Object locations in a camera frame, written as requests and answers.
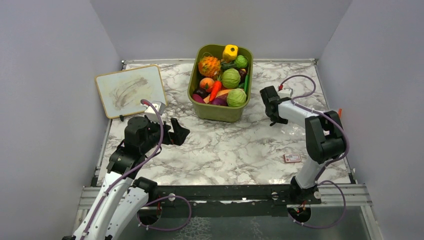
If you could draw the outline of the orange spiky pineapple toy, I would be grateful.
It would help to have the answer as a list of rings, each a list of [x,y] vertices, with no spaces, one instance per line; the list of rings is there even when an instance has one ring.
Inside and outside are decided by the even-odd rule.
[[[216,79],[221,72],[221,61],[214,56],[204,56],[197,67],[202,76]]]

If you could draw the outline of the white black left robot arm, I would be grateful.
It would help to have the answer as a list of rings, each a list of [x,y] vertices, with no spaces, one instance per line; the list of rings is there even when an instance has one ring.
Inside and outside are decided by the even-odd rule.
[[[180,146],[190,134],[176,118],[170,122],[167,125],[146,116],[128,120],[89,212],[65,240],[116,240],[141,207],[155,203],[158,184],[137,174],[147,160],[160,153],[162,145]]]

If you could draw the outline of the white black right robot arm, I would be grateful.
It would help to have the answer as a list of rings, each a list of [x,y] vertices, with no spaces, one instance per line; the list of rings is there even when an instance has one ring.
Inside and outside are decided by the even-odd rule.
[[[325,164],[347,150],[339,115],[335,111],[307,110],[303,105],[293,103],[289,97],[281,98],[274,86],[261,89],[260,96],[272,125],[292,122],[305,130],[308,157],[290,181],[288,190],[291,202],[300,204],[317,190],[316,180],[324,171]]]

